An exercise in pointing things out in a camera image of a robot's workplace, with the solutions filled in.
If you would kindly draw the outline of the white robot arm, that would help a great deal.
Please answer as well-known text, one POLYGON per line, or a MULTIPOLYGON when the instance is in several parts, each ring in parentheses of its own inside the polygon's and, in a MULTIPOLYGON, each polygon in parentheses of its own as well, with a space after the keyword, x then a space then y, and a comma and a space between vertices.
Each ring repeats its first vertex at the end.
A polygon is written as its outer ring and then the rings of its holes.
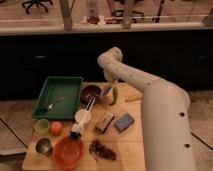
POLYGON ((121 79, 142 93, 141 122, 146 171, 197 171, 191 140, 188 93, 161 77, 122 63, 117 47, 97 62, 109 83, 121 79))

